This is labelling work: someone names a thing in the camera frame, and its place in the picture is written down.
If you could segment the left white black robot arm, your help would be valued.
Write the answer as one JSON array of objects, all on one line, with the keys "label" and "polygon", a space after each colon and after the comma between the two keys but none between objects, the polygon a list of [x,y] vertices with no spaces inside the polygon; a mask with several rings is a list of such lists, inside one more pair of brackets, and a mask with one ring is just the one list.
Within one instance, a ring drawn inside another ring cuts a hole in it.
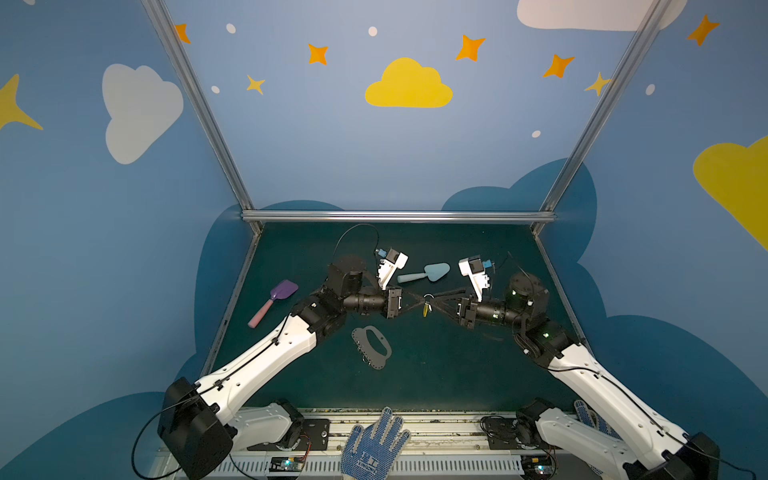
[{"label": "left white black robot arm", "polygon": [[194,382],[181,377],[172,383],[157,432],[185,476],[206,477],[238,447],[295,442],[303,418],[288,403],[259,409],[249,425],[237,423],[239,411],[281,370],[338,331],[348,313],[397,317],[402,291],[389,282],[407,261],[406,254],[391,249],[378,260],[375,273],[353,255],[331,263],[324,283],[259,342]]}]

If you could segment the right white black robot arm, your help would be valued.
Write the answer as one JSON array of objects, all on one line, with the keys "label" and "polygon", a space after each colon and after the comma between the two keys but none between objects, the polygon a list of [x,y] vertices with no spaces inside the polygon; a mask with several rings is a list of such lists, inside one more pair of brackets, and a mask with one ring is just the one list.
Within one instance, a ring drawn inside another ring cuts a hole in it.
[{"label": "right white black robot arm", "polygon": [[718,478],[718,445],[652,409],[551,320],[549,292],[537,277],[514,275],[502,299],[485,295],[488,284],[480,275],[468,289],[428,294],[425,301],[467,329],[480,323],[511,328],[523,353],[575,392],[612,431],[579,423],[542,399],[519,411],[525,430],[594,466],[606,479]]}]

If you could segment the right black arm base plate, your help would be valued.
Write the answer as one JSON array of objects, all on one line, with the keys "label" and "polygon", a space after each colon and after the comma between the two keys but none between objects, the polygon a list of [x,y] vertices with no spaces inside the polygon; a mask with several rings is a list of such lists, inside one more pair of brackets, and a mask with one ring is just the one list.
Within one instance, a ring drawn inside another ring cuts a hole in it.
[{"label": "right black arm base plate", "polygon": [[541,437],[535,423],[528,418],[486,415],[479,421],[492,450],[549,450],[553,445]]}]

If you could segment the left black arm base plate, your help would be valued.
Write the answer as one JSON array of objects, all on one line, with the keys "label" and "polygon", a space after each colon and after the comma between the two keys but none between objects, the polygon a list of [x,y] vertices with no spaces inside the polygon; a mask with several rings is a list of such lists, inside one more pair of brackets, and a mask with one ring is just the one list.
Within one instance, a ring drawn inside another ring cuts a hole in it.
[{"label": "left black arm base plate", "polygon": [[326,451],[330,440],[331,421],[325,418],[305,420],[302,429],[291,443],[261,443],[247,447],[248,451],[304,451],[311,446],[310,452]]}]

